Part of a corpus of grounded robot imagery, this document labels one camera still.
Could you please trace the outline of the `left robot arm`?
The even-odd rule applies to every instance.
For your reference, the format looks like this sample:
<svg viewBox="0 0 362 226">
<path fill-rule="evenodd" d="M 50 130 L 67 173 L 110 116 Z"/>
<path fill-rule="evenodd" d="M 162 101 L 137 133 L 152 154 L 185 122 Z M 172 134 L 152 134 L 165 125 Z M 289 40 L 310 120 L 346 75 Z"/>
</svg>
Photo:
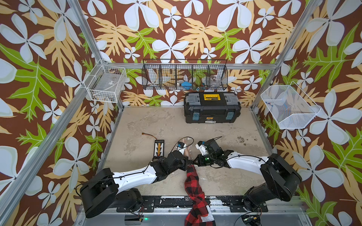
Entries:
<svg viewBox="0 0 362 226">
<path fill-rule="evenodd" d="M 180 151 L 150 162 L 146 167 L 128 172 L 112 172 L 104 168 L 91 180 L 82 184 L 80 196 L 86 218 L 100 215 L 108 208 L 120 207 L 136 211 L 141 206 L 142 196 L 137 186 L 162 181 L 177 170 L 186 171 L 192 164 Z"/>
</svg>

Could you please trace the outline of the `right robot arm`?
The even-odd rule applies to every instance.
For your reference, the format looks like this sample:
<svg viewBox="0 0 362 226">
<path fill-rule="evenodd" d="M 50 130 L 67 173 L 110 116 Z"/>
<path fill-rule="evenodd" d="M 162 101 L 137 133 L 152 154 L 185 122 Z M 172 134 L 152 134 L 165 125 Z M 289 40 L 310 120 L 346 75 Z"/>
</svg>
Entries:
<svg viewBox="0 0 362 226">
<path fill-rule="evenodd" d="M 215 139 L 196 144 L 200 154 L 194 164 L 228 169 L 242 169 L 262 175 L 265 182 L 251 187 L 242 198 L 242 207 L 254 211 L 266 201 L 279 199 L 289 202 L 302 182 L 302 177 L 280 155 L 253 156 L 233 150 L 222 150 Z"/>
</svg>

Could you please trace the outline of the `red plaid sleeve forearm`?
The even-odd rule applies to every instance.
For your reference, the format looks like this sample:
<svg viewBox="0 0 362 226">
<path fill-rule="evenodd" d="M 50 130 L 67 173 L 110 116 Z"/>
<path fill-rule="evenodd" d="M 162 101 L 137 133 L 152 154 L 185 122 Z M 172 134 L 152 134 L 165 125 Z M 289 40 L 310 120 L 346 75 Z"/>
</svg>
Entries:
<svg viewBox="0 0 362 226">
<path fill-rule="evenodd" d="M 208 204 L 205 200 L 205 193 L 200 184 L 197 171 L 194 166 L 187 167 L 187 178 L 184 188 L 193 206 L 185 219 L 185 226 L 215 226 L 216 222 L 210 213 Z"/>
</svg>

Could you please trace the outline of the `pale mannequin hand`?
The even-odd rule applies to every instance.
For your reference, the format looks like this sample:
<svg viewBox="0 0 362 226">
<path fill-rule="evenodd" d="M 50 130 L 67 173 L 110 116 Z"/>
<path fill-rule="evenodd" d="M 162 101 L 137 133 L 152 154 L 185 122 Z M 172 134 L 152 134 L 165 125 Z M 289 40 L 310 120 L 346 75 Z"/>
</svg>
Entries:
<svg viewBox="0 0 362 226">
<path fill-rule="evenodd" d="M 183 143 L 187 143 L 187 139 L 188 138 L 183 138 Z M 190 147 L 186 147 L 186 149 L 185 149 L 185 151 L 184 151 L 184 153 L 183 153 L 183 156 L 185 157 L 185 158 L 188 158 L 188 160 L 192 160 L 192 158 L 191 158 L 191 156 L 190 156 Z"/>
</svg>

